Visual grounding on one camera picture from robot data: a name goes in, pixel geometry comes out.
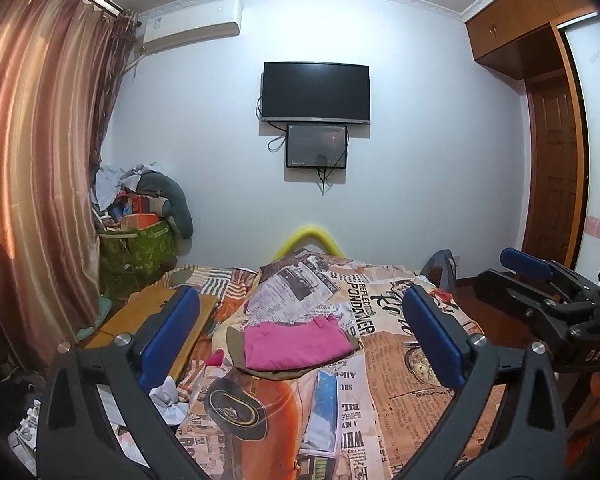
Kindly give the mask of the pink pants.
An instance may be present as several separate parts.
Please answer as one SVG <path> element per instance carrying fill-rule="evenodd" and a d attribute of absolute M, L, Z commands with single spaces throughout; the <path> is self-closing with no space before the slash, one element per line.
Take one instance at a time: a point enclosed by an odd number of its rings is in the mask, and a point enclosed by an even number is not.
<path fill-rule="evenodd" d="M 244 330 L 246 367 L 282 372 L 337 361 L 358 348 L 332 316 L 317 315 L 306 323 L 263 322 Z"/>

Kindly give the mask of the striped pink curtain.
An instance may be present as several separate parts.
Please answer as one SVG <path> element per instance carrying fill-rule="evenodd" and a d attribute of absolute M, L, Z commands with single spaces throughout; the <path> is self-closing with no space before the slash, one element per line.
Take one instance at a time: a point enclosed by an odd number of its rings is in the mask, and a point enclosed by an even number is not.
<path fill-rule="evenodd" d="M 29 370 L 96 320 L 92 187 L 136 21 L 90 0 L 0 0 L 0 322 Z"/>

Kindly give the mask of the orange box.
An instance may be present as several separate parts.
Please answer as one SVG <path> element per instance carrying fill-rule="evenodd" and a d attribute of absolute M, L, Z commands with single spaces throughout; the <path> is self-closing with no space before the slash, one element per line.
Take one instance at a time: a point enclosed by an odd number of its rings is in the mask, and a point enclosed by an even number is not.
<path fill-rule="evenodd" d="M 121 219 L 120 228 L 123 231 L 143 230 L 160 222 L 160 217 L 151 212 L 148 212 L 148 214 L 128 214 Z"/>

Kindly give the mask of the black wall television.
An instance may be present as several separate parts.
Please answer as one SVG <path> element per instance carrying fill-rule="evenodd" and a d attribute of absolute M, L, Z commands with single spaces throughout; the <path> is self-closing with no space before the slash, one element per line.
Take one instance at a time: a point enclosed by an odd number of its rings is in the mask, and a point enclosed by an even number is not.
<path fill-rule="evenodd" d="M 263 64 L 261 117 L 268 122 L 370 123 L 370 68 L 314 62 Z"/>

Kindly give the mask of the small black wall monitor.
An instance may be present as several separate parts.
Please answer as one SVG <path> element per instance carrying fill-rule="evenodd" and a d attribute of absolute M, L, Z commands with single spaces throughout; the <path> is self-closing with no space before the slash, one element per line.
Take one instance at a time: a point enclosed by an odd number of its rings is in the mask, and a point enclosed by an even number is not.
<path fill-rule="evenodd" d="M 293 122 L 287 125 L 286 167 L 344 169 L 347 167 L 348 129 L 345 125 Z"/>

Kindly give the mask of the green patterned storage bag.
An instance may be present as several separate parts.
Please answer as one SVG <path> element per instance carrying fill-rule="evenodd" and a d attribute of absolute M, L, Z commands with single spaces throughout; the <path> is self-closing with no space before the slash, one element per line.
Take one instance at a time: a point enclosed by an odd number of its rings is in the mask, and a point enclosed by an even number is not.
<path fill-rule="evenodd" d="M 108 297 L 126 297 L 157 281 L 178 256 L 166 221 L 139 230 L 98 232 L 98 238 L 100 288 Z"/>

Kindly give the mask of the white air conditioner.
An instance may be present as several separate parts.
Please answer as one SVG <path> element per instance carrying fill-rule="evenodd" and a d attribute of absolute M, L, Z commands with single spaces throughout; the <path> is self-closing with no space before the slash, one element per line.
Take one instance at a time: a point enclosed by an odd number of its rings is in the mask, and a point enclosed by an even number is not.
<path fill-rule="evenodd" d="M 242 4 L 224 0 L 189 6 L 147 21 L 143 52 L 154 54 L 195 42 L 235 37 L 242 28 Z"/>

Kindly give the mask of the newspaper print bed blanket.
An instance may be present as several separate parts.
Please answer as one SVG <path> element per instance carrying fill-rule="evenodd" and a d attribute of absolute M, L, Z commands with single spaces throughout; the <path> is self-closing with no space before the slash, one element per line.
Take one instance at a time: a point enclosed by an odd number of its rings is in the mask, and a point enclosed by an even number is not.
<path fill-rule="evenodd" d="M 422 286 L 464 331 L 479 325 L 422 274 L 318 252 L 257 271 L 182 266 L 162 279 L 217 296 L 178 384 L 187 412 L 176 437 L 213 479 L 390 479 L 416 453 L 452 399 L 402 312 Z M 226 331 L 332 315 L 358 350 L 291 380 L 241 372 Z"/>

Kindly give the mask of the wooden wardrobe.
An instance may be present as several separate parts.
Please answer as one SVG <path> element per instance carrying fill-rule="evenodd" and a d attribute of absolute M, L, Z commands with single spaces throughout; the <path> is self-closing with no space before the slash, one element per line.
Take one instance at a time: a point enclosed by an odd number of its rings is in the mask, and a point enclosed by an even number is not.
<path fill-rule="evenodd" d="M 475 61 L 524 83 L 530 118 L 530 195 L 522 248 L 576 264 L 588 148 L 576 70 L 560 32 L 594 13 L 591 0 L 477 0 L 463 18 Z"/>

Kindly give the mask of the yellow foam headboard arch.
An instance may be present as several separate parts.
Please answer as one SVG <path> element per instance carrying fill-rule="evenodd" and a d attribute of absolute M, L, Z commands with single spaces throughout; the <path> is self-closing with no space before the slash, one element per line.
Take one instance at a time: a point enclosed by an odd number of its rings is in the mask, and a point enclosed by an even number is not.
<path fill-rule="evenodd" d="M 302 226 L 302 228 L 294 231 L 291 236 L 283 242 L 282 246 L 279 247 L 279 250 L 275 253 L 273 259 L 277 260 L 283 258 L 286 255 L 291 254 L 294 250 L 306 246 L 306 244 L 320 246 L 327 255 L 343 257 L 342 250 L 329 232 L 319 226 L 308 224 L 307 226 Z"/>

